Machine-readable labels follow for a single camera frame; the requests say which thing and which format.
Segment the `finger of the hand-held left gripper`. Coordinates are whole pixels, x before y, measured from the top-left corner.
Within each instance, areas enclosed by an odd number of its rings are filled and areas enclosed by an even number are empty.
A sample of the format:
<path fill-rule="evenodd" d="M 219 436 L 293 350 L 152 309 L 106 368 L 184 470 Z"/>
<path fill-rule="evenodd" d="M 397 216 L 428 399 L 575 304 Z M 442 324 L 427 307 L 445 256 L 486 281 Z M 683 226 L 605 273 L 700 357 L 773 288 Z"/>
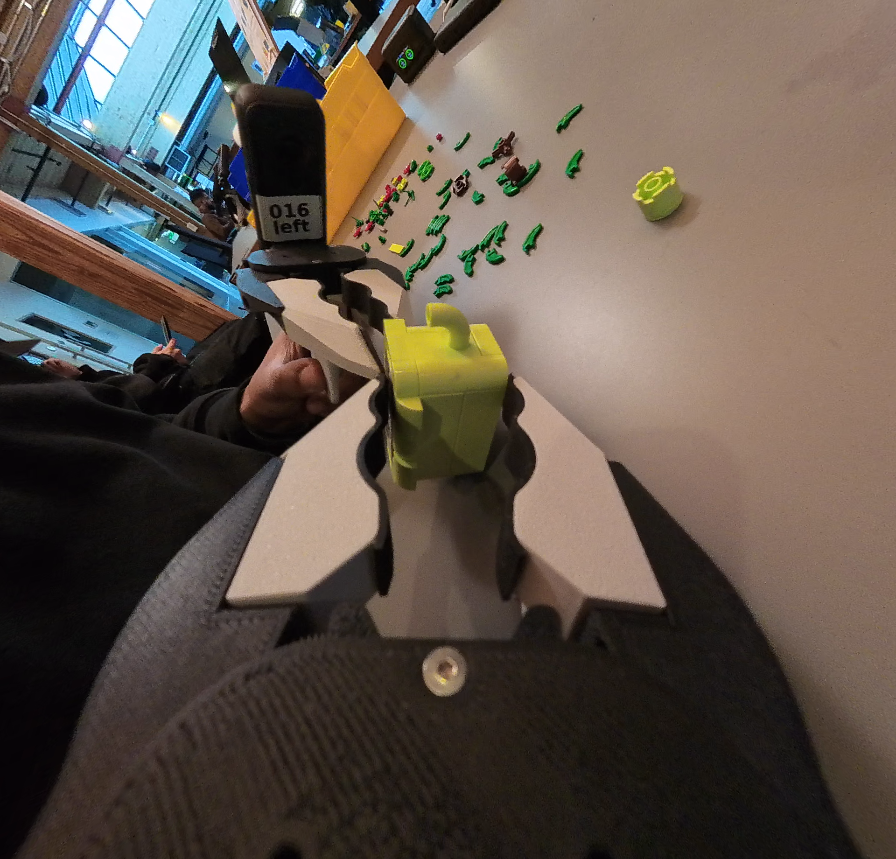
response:
<path fill-rule="evenodd" d="M 383 260 L 365 260 L 342 273 L 342 299 L 354 316 L 368 322 L 387 319 L 413 321 L 405 273 Z"/>
<path fill-rule="evenodd" d="M 283 306 L 281 318 L 287 335 L 310 351 L 327 383 L 338 383 L 341 371 L 366 380 L 380 376 L 379 362 L 361 327 L 322 296 L 322 284 L 310 279 L 280 279 L 269 282 L 268 287 Z"/>

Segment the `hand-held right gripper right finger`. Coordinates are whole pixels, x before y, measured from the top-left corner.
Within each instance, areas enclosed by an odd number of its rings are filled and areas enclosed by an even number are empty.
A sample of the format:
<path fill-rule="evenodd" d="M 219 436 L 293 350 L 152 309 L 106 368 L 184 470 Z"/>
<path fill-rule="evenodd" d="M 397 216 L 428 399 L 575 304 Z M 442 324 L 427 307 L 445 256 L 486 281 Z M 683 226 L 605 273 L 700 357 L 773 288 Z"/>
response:
<path fill-rule="evenodd" d="M 519 376 L 509 379 L 503 419 L 502 599 L 553 609 L 566 637 L 595 608 L 663 612 L 666 598 L 603 451 Z"/>

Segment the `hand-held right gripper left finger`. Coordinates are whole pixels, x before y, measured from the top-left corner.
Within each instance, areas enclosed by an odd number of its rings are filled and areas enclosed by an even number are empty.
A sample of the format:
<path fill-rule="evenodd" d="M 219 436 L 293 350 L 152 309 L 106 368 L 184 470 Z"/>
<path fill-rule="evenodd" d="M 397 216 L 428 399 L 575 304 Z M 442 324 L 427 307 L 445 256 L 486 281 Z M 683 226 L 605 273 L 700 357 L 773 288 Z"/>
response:
<path fill-rule="evenodd" d="M 365 602 L 394 572 L 386 466 L 388 393 L 365 383 L 281 458 L 226 595 L 233 607 Z"/>

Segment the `lime green brick figure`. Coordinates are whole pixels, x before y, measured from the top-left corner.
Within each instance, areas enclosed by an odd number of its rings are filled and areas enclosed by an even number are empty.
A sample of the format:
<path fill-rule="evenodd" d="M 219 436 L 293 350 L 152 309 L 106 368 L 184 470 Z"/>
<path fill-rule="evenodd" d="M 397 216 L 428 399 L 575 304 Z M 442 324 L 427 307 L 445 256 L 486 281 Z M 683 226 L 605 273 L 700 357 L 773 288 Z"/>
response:
<path fill-rule="evenodd" d="M 427 322 L 384 321 L 392 408 L 388 455 L 393 481 L 483 471 L 509 382 L 503 350 L 487 324 L 470 324 L 453 305 L 427 305 Z"/>

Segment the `person's left forearm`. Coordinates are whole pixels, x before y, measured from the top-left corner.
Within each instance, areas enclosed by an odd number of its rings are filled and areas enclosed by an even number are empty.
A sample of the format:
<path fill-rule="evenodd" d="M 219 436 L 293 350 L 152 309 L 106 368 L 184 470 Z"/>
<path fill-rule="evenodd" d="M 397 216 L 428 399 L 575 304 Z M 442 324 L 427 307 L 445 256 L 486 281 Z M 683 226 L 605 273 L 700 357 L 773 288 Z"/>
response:
<path fill-rule="evenodd" d="M 296 436 L 261 433 L 240 414 L 246 384 L 272 347 L 263 314 L 226 322 L 187 354 L 187 365 L 160 390 L 159 414 L 192 432 L 252 450 L 280 454 Z"/>

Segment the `person's left hand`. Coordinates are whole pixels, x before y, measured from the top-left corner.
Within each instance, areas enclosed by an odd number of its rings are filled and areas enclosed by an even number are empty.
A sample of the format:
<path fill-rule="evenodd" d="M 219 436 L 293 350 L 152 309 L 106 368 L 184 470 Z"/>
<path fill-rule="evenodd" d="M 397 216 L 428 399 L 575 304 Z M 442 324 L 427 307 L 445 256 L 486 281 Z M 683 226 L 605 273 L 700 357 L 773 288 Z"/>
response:
<path fill-rule="evenodd" d="M 284 332 L 273 340 L 239 403 L 243 423 L 267 436 L 298 433 L 333 409 L 321 364 Z"/>

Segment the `pile of small colourful pieces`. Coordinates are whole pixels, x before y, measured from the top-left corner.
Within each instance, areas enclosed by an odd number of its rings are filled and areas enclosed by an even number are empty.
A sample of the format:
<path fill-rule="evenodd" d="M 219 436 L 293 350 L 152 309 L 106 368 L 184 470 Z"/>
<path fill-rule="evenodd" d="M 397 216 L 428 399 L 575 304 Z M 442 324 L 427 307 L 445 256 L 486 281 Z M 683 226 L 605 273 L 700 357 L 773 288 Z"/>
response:
<path fill-rule="evenodd" d="M 417 199 L 418 190 L 434 176 L 435 150 L 443 144 L 443 133 L 436 133 L 420 159 L 409 159 L 406 164 L 385 182 L 375 195 L 373 205 L 364 217 L 354 220 L 352 238 L 364 252 L 388 243 L 388 226 L 399 208 Z"/>

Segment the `yellow storage bin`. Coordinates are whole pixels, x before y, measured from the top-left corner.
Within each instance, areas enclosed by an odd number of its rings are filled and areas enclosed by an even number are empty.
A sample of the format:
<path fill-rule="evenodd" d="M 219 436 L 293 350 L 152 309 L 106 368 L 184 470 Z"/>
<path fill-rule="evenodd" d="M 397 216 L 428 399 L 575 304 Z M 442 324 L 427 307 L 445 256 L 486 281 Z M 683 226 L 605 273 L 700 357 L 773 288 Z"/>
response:
<path fill-rule="evenodd" d="M 331 243 L 406 115 L 358 45 L 324 85 L 319 104 L 326 126 L 326 238 Z"/>

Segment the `scattered green leaf pieces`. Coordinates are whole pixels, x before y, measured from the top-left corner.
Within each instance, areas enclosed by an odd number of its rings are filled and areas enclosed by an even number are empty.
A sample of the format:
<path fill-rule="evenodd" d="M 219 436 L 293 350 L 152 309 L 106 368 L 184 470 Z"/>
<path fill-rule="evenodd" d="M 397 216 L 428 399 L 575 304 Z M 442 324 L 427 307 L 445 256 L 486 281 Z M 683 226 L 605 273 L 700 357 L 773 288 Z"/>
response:
<path fill-rule="evenodd" d="M 554 126 L 555 133 L 559 135 L 568 130 L 571 123 L 583 111 L 583 109 L 584 104 L 577 103 L 568 111 L 566 111 L 566 113 L 558 119 L 556 125 Z M 483 170 L 487 169 L 489 166 L 496 166 L 498 162 L 502 163 L 500 173 L 496 178 L 496 186 L 501 189 L 501 195 L 505 196 L 506 198 L 512 198 L 522 193 L 522 191 L 527 188 L 530 183 L 532 183 L 532 181 L 542 170 L 540 159 L 534 159 L 528 164 L 523 164 L 521 162 L 523 165 L 528 167 L 529 172 L 519 184 L 513 185 L 509 183 L 502 171 L 502 165 L 504 164 L 505 159 L 498 159 L 496 161 L 492 158 L 491 153 L 492 150 L 486 157 L 480 159 L 477 162 L 476 167 L 478 170 Z M 577 173 L 581 170 L 582 156 L 583 150 L 579 148 L 566 163 L 565 177 L 569 179 L 574 179 L 576 177 Z M 446 228 L 451 221 L 451 217 L 449 214 L 446 214 L 444 212 L 444 208 L 451 197 L 454 196 L 459 199 L 462 197 L 456 196 L 452 192 L 452 181 L 454 180 L 454 178 L 447 179 L 436 193 L 436 196 L 439 197 L 441 201 L 438 207 L 439 213 L 434 215 L 430 219 L 424 231 L 424 236 L 434 238 L 434 243 L 430 248 L 426 249 L 425 251 L 421 251 L 419 258 L 411 261 L 406 267 L 404 273 L 406 288 L 408 290 L 410 290 L 410 288 L 412 287 L 414 280 L 418 276 L 418 274 L 425 271 L 434 262 L 434 260 L 445 251 L 448 237 Z M 474 205 L 480 205 L 487 199 L 486 195 L 478 190 L 474 190 L 469 195 L 469 197 Z M 507 254 L 504 251 L 504 244 L 508 240 L 507 232 L 509 224 L 510 223 L 507 219 L 498 221 L 498 223 L 496 223 L 494 226 L 491 226 L 487 230 L 482 238 L 477 240 L 474 244 L 462 248 L 458 252 L 456 258 L 462 265 L 462 273 L 465 277 L 470 279 L 473 278 L 476 272 L 476 263 L 479 260 L 485 260 L 485 262 L 489 266 L 498 266 L 507 261 Z M 530 228 L 521 242 L 521 251 L 523 252 L 523 254 L 528 257 L 532 254 L 532 251 L 538 248 L 539 238 L 543 234 L 543 232 L 543 222 L 536 222 L 536 224 Z M 405 257 L 409 253 L 410 249 L 412 248 L 412 243 L 413 241 L 410 239 L 407 241 L 406 245 L 408 246 L 408 250 L 402 257 Z M 442 273 L 441 275 L 437 276 L 433 281 L 433 297 L 443 298 L 445 296 L 452 295 L 454 293 L 454 283 L 454 274 L 452 274 L 451 272 Z"/>

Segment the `wooden beam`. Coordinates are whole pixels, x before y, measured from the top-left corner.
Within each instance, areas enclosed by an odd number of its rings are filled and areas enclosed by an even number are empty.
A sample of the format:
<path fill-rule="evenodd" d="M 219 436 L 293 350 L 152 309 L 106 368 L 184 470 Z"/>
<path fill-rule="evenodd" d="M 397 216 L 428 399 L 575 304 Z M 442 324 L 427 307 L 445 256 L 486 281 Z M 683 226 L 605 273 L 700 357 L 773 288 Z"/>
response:
<path fill-rule="evenodd" d="M 1 193 L 1 250 L 145 319 L 165 316 L 201 340 L 236 316 L 139 263 Z"/>

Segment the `black device with green lights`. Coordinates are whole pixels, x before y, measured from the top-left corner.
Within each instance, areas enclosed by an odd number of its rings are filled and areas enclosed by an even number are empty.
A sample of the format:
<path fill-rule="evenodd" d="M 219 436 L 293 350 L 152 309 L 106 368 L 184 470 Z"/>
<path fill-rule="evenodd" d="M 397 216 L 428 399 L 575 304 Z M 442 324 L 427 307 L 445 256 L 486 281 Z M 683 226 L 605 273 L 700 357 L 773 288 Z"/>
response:
<path fill-rule="evenodd" d="M 411 84 L 435 54 L 435 34 L 417 7 L 400 17 L 384 42 L 384 60 L 405 84 Z"/>

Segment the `lime green round brick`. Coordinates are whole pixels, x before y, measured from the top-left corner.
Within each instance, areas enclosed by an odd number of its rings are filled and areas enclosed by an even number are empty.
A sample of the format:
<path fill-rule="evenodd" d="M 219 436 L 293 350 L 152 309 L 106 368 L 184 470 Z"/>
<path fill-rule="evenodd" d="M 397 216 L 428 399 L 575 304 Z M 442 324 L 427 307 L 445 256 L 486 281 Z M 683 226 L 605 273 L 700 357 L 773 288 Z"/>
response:
<path fill-rule="evenodd" d="M 645 173 L 635 184 L 633 200 L 650 222 L 673 214 L 682 204 L 685 194 L 678 183 L 675 170 L 666 166 Z"/>

